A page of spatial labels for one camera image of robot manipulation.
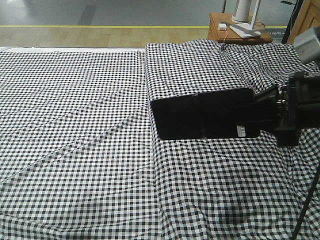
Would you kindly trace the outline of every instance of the white electrical cord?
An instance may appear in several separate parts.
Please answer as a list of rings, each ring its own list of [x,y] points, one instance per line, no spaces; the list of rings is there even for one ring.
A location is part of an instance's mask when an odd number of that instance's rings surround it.
[[[227,39],[227,37],[228,37],[228,30],[226,29],[225,32],[226,32],[226,35],[225,35],[225,37],[224,37],[224,39],[223,39],[223,43],[225,43],[225,41],[226,41],[226,39]]]

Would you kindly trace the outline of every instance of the white power adapter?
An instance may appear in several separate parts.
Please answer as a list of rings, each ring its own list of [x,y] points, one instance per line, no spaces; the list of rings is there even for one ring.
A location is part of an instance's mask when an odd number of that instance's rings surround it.
[[[218,24],[219,31],[226,31],[227,30],[227,24],[225,23],[219,23]]]

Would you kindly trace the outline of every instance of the wooden cabinet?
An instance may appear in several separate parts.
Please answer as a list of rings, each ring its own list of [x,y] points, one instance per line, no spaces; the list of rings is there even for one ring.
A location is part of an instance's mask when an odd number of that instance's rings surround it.
[[[223,43],[225,39],[226,44],[239,44],[239,45],[256,45],[272,43],[272,37],[267,32],[262,23],[257,23],[255,28],[261,29],[263,34],[260,37],[241,38],[229,27],[226,31],[219,31],[218,24],[225,22],[228,24],[235,24],[231,21],[232,13],[212,12],[210,13],[210,26],[208,32],[208,39]]]

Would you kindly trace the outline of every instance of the white appliance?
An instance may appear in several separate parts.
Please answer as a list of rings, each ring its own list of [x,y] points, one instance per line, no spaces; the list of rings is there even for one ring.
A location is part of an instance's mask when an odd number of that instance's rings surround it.
[[[252,0],[237,0],[236,7],[232,16],[233,22],[241,22],[239,24],[232,24],[230,28],[235,31],[241,38],[252,38],[262,35],[262,32],[255,29],[255,22],[258,15],[261,0],[256,0],[251,23],[248,23]]]

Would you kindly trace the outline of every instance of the yellow floor line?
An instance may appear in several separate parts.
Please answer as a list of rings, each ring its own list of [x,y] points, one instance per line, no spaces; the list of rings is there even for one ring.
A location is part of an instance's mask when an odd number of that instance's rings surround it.
[[[285,29],[287,26],[265,26]],[[0,28],[91,28],[91,29],[207,29],[209,26],[99,26],[99,25],[0,25]]]

